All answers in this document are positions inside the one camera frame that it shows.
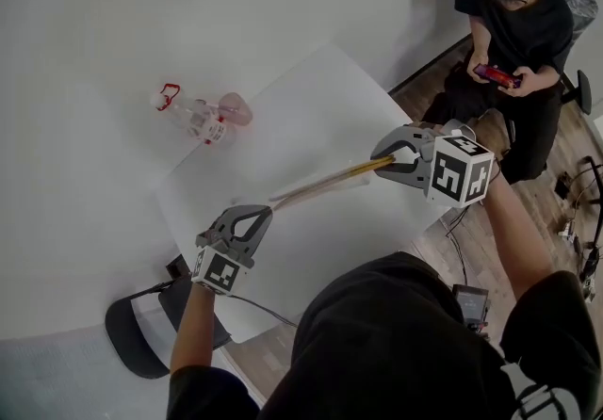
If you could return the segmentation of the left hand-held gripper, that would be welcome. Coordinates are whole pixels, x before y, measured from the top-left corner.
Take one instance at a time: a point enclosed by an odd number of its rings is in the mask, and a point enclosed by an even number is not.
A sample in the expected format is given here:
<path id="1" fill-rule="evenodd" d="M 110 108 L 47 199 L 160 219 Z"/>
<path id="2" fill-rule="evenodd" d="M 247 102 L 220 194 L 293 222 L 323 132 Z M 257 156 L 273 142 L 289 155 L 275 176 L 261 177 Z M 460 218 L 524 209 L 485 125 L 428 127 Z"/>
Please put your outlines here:
<path id="1" fill-rule="evenodd" d="M 240 221 L 253 218 L 244 235 L 236 235 Z M 196 237 L 197 256 L 191 281 L 217 295 L 232 296 L 254 268 L 253 255 L 273 218 L 262 204 L 239 204 L 225 209 L 210 228 Z"/>

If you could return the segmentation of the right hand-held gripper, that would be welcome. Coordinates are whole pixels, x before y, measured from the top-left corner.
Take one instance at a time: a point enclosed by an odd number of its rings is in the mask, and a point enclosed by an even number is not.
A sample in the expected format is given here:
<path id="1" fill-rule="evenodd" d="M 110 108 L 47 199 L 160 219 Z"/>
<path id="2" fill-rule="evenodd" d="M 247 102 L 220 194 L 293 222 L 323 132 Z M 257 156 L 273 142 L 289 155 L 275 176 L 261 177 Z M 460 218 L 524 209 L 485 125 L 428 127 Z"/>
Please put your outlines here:
<path id="1" fill-rule="evenodd" d="M 433 142 L 432 162 L 393 162 L 376 169 L 384 179 L 403 185 L 426 185 L 426 199 L 439 206 L 465 208 L 481 201 L 491 179 L 495 155 L 479 144 L 473 130 L 456 120 L 447 122 L 435 136 L 432 129 L 403 125 L 383 137 L 370 159 L 395 156 L 407 149 L 414 157 Z"/>

